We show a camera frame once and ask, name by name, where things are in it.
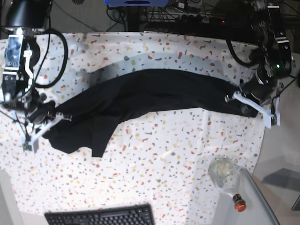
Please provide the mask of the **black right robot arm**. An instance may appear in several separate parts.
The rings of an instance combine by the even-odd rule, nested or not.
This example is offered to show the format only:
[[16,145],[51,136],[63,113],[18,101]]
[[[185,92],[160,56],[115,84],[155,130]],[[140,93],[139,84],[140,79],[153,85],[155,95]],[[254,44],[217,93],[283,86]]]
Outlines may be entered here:
[[[45,102],[46,95],[38,89],[54,86],[62,77],[68,61],[68,44],[65,37],[51,28],[51,0],[14,0],[8,10],[5,29],[11,33],[5,48],[5,65],[0,85],[0,103],[4,108],[22,113],[27,122],[40,124],[57,118],[55,102]],[[56,35],[63,43],[63,61],[57,77],[49,84],[38,84],[37,72],[41,50],[38,34]]]

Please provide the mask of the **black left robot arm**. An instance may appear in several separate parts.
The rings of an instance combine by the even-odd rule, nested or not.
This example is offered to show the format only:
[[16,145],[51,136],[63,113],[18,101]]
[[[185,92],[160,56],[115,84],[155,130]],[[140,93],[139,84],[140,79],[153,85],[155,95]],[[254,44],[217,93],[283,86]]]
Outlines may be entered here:
[[292,54],[285,34],[284,20],[280,7],[271,0],[246,0],[250,8],[249,21],[257,38],[249,62],[243,62],[236,55],[229,39],[226,40],[230,54],[245,67],[257,66],[256,72],[246,83],[239,85],[239,93],[262,105],[270,98],[278,80],[292,74]]

